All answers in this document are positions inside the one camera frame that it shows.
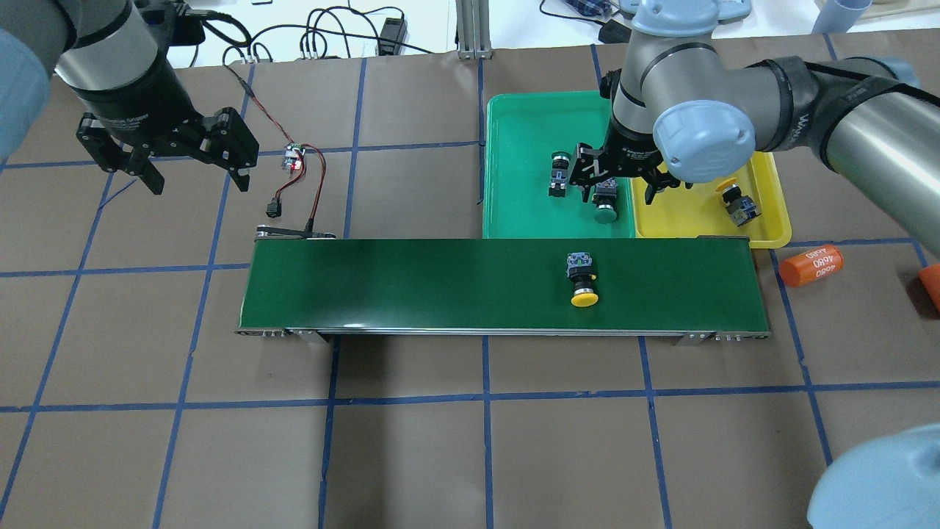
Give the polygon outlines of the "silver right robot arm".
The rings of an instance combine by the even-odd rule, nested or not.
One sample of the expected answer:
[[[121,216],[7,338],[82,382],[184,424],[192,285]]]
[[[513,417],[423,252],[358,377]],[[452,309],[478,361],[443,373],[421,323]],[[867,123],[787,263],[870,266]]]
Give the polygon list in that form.
[[[808,147],[930,252],[938,251],[938,97],[897,58],[800,57],[726,69],[718,1],[641,1],[608,90],[600,148],[577,145],[570,184],[641,178],[653,198],[711,183],[756,151]]]

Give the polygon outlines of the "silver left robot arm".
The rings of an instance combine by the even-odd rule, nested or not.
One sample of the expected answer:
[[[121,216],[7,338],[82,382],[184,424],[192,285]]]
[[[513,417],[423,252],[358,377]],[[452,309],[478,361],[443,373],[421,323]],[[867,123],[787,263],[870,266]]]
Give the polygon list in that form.
[[[244,24],[184,1],[4,1],[1,4],[3,157],[43,114],[57,75],[83,101],[76,138],[101,170],[138,178],[153,194],[165,181],[154,156],[187,156],[228,172],[248,191],[259,142],[231,108],[199,113],[167,59],[198,45],[214,22]]]

